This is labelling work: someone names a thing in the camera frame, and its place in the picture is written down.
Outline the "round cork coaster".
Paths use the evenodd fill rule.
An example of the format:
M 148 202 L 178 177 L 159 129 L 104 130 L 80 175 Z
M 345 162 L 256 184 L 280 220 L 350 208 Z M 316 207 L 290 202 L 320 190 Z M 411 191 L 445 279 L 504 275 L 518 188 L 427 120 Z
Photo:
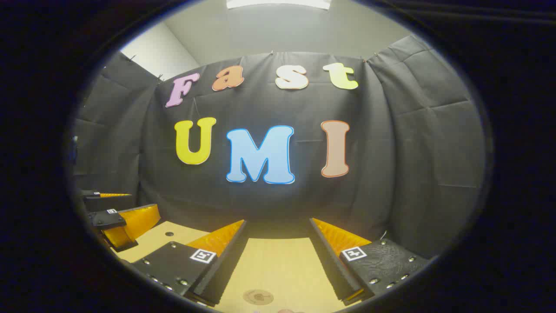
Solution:
M 251 289 L 243 293 L 243 299 L 249 304 L 264 306 L 274 301 L 274 295 L 262 289 Z

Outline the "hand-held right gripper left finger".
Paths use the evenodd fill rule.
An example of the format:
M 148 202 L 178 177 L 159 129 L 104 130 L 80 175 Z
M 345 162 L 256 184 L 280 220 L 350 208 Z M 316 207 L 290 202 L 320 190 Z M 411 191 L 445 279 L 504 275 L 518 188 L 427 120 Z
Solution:
M 187 244 L 170 241 L 131 265 L 179 296 L 215 306 L 244 251 L 247 224 L 239 220 Z

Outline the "ceiling light panel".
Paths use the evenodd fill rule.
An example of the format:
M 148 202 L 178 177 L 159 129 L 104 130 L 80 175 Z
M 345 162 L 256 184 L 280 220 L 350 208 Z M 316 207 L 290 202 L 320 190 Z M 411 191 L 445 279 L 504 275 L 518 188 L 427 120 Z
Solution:
M 226 0 L 228 9 L 257 5 L 296 5 L 329 10 L 332 0 Z

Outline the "black backdrop cloth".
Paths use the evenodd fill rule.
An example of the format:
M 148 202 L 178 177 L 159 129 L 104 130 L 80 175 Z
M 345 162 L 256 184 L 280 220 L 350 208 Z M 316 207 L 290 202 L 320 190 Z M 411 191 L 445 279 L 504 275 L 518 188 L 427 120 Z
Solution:
M 97 77 L 75 120 L 73 176 L 84 190 L 130 193 L 163 220 L 211 231 L 248 220 L 259 236 L 300 236 L 318 218 L 369 240 L 382 234 L 430 258 L 475 211 L 485 133 L 453 68 L 411 34 L 367 62 L 276 52 L 192 69 L 200 79 L 167 108 L 173 78 L 157 79 L 123 55 Z M 231 144 L 246 129 L 294 129 L 292 184 L 226 179 Z

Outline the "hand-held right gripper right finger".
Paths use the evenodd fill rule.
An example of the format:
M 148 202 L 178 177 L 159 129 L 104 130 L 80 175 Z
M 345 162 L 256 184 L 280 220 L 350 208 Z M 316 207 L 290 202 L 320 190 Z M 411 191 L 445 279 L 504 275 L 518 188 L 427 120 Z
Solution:
M 388 238 L 367 240 L 315 218 L 308 224 L 326 277 L 346 306 L 388 293 L 430 263 Z

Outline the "wooden desktop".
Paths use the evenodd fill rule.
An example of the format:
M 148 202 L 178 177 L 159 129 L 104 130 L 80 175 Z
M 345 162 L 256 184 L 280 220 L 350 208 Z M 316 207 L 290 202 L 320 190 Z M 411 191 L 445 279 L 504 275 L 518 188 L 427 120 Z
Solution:
M 274 295 L 268 305 L 244 301 L 244 292 L 262 289 Z M 345 308 L 336 297 L 310 238 L 246 240 L 245 248 L 220 302 L 221 313 L 333 313 Z

